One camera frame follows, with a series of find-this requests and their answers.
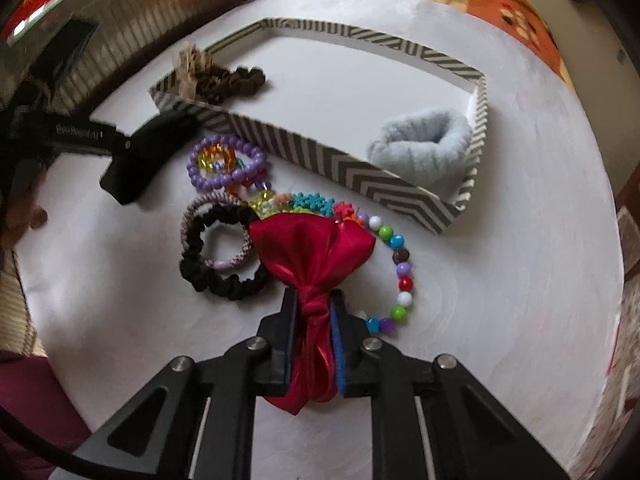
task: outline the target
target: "hair tie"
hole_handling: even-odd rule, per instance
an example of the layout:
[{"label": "hair tie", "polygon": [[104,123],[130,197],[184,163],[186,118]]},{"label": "hair tie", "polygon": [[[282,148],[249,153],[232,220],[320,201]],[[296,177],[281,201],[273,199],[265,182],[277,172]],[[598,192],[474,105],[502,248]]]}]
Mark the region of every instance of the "hair tie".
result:
[{"label": "hair tie", "polygon": [[[213,207],[209,209],[208,212],[204,213],[202,216],[198,216],[198,209],[200,209],[205,204],[211,204]],[[180,229],[180,241],[182,242],[182,248],[185,251],[197,251],[198,253],[198,263],[205,267],[206,269],[213,270],[228,270],[234,269],[236,267],[241,266],[246,260],[249,251],[251,251],[252,243],[251,237],[249,236],[249,231],[247,226],[242,224],[242,230],[244,231],[242,236],[242,248],[240,252],[235,257],[230,260],[210,260],[208,258],[203,258],[200,255],[202,251],[202,247],[204,245],[203,241],[200,239],[200,233],[204,231],[205,227],[212,226],[216,221],[220,221],[224,224],[237,224],[238,223],[238,215],[237,213],[234,215],[230,212],[231,206],[241,206],[242,201],[229,193],[220,192],[220,193],[209,193],[206,195],[202,195],[198,197],[196,200],[191,202],[187,211],[185,211],[182,216],[182,227]],[[194,240],[193,235],[191,238],[189,237],[189,229],[196,224],[198,228],[201,229],[196,234],[197,238],[200,240]]]},{"label": "hair tie", "polygon": [[[197,214],[197,210],[206,203],[211,208]],[[228,262],[212,262],[202,258],[204,246],[201,234],[216,221],[225,224],[242,224],[244,243],[242,250]],[[203,292],[209,289],[213,294],[232,301],[242,300],[260,292],[271,278],[271,273],[260,263],[253,278],[240,281],[237,274],[222,278],[217,271],[239,266],[245,259],[252,243],[248,234],[249,224],[259,221],[258,215],[250,207],[242,205],[239,199],[227,193],[204,195],[194,200],[182,220],[182,260],[180,274],[193,285],[194,290]]]}]

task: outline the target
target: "purple beaded bracelet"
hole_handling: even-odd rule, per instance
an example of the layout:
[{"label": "purple beaded bracelet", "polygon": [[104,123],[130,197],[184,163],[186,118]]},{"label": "purple beaded bracelet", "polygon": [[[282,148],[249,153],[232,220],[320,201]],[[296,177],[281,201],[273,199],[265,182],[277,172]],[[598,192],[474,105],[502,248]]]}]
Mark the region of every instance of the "purple beaded bracelet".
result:
[{"label": "purple beaded bracelet", "polygon": [[[250,156],[252,158],[251,163],[245,165],[244,162],[238,158],[238,166],[230,173],[224,172],[216,174],[213,177],[203,176],[202,171],[206,171],[207,168],[201,168],[199,166],[200,159],[204,156],[202,152],[217,144],[221,144],[227,149],[233,148],[236,150],[236,153],[244,153]],[[214,171],[214,168],[208,169],[209,172]],[[194,146],[189,157],[189,162],[187,163],[187,172],[191,179],[191,184],[193,184],[196,190],[204,193],[209,193],[223,187],[229,189],[237,184],[243,184],[247,188],[253,185],[258,190],[271,189],[271,183],[262,178],[266,169],[267,156],[260,146],[245,142],[235,135],[226,136],[213,134],[212,136],[205,137]]]}]

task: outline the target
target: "white table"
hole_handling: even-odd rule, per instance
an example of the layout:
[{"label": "white table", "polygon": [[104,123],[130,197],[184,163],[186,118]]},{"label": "white table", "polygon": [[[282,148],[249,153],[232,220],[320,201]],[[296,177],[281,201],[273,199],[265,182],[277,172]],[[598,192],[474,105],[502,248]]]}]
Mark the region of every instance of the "white table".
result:
[{"label": "white table", "polygon": [[[490,130],[478,184],[469,210],[441,237],[286,162],[274,162],[273,181],[354,202],[402,232],[418,292],[398,346],[429,360],[455,354],[567,466],[600,399],[622,292],[612,195],[577,97],[502,31],[424,0],[258,0],[191,39],[206,46],[265,16],[388,32],[487,75]],[[130,132],[154,115],[147,88],[172,69],[181,44],[95,117]],[[279,287],[231,304],[197,294],[178,274],[180,216],[194,198],[187,152],[128,207],[98,187],[108,160],[62,156],[42,197],[49,225],[19,247],[34,322],[92,430],[172,357],[221,354],[279,308]],[[224,237],[223,256],[238,239]],[[379,244],[343,288],[350,303],[384,316],[397,293],[389,249]],[[370,478],[368,413],[365,400],[336,399],[297,417],[259,401],[257,478]]]}]

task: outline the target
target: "person's hand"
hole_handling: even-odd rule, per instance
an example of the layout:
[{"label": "person's hand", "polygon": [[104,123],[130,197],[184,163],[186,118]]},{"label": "person's hand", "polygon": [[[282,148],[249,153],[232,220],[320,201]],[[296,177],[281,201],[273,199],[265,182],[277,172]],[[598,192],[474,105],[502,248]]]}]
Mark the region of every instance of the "person's hand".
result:
[{"label": "person's hand", "polygon": [[47,170],[40,170],[27,193],[9,199],[5,226],[0,237],[2,250],[13,249],[30,228],[39,229],[47,222],[47,212],[36,205],[38,193],[46,177]]}]

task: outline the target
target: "brown scrunchie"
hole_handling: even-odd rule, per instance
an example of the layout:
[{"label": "brown scrunchie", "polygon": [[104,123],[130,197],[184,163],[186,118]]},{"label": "brown scrunchie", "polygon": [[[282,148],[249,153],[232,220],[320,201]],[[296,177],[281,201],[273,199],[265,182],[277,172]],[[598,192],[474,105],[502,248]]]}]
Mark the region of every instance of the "brown scrunchie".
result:
[{"label": "brown scrunchie", "polygon": [[175,75],[180,97],[212,105],[219,105],[235,95],[254,95],[266,81],[262,69],[249,70],[239,66],[235,72],[230,72],[216,65],[212,54],[198,50],[194,45],[187,45],[180,51]]}]

